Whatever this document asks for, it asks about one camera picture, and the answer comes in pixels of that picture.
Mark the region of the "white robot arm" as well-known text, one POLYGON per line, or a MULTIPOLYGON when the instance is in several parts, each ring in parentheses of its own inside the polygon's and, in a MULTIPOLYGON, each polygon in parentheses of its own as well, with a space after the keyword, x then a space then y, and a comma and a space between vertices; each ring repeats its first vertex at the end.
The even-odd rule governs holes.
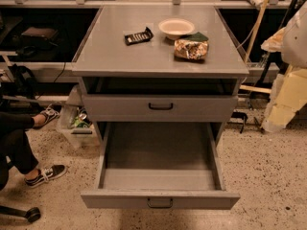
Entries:
POLYGON ((307 2, 261 48, 270 53, 280 52, 288 64, 286 72, 278 74, 273 82, 261 125, 267 132, 277 132, 307 104, 307 2))

